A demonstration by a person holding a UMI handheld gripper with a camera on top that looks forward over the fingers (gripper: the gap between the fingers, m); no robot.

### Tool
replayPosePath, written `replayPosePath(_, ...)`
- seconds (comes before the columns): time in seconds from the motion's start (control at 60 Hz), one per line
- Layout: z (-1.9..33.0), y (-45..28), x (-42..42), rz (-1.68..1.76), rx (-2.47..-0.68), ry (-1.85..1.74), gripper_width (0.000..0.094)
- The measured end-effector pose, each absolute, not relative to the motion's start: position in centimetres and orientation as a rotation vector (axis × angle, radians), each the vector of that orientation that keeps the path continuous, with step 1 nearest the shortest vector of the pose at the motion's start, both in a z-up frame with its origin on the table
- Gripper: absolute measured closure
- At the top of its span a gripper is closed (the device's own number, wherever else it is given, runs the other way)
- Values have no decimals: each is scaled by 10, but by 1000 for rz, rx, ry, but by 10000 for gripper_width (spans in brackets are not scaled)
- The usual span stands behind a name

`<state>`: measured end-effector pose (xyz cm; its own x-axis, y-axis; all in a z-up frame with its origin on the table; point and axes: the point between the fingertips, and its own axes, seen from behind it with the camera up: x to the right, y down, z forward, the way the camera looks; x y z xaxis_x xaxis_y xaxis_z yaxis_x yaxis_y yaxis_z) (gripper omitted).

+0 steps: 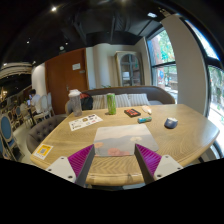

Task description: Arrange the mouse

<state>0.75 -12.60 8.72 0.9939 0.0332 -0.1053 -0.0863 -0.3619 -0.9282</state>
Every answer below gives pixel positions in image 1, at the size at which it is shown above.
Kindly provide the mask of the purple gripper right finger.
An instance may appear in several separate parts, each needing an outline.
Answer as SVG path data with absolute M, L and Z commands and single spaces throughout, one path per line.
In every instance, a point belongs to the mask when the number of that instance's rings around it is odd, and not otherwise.
M 134 154 L 146 184 L 182 169 L 182 166 L 170 155 L 161 156 L 139 144 L 135 145 Z

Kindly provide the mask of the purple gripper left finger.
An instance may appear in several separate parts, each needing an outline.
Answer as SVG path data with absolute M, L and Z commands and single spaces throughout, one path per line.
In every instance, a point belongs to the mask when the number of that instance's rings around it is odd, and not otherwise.
M 59 157 L 47 168 L 47 171 L 84 187 L 94 156 L 95 148 L 93 145 L 90 145 L 69 157 Z

